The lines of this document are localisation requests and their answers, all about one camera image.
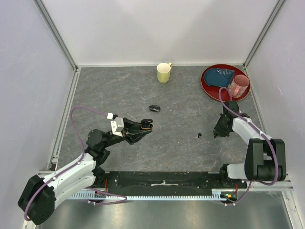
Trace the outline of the black earbud charging case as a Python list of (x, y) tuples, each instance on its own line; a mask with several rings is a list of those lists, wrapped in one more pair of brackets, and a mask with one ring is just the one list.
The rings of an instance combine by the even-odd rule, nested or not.
[(152, 112), (159, 112), (161, 110), (160, 106), (158, 105), (150, 105), (148, 108)]

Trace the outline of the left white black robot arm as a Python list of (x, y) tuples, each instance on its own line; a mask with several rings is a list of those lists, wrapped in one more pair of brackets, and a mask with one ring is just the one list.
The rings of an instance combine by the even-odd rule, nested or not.
[(24, 219), (35, 225), (45, 222), (68, 197), (81, 189), (104, 184), (104, 170), (100, 167), (110, 155), (108, 147), (120, 142), (133, 145), (153, 130), (152, 119), (134, 122), (115, 116), (111, 130), (94, 129), (88, 133), (87, 146), (80, 156), (45, 177), (32, 176), (18, 200)]

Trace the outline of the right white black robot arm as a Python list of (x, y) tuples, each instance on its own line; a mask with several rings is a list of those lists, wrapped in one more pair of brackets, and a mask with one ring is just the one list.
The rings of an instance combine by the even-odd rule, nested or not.
[(224, 164), (220, 168), (218, 182), (228, 188), (236, 179), (257, 181), (273, 185), (286, 178), (285, 143), (282, 139), (268, 136), (250, 119), (241, 113), (236, 101), (223, 104), (223, 112), (216, 123), (214, 137), (228, 137), (237, 133), (247, 144), (245, 161), (238, 164)]

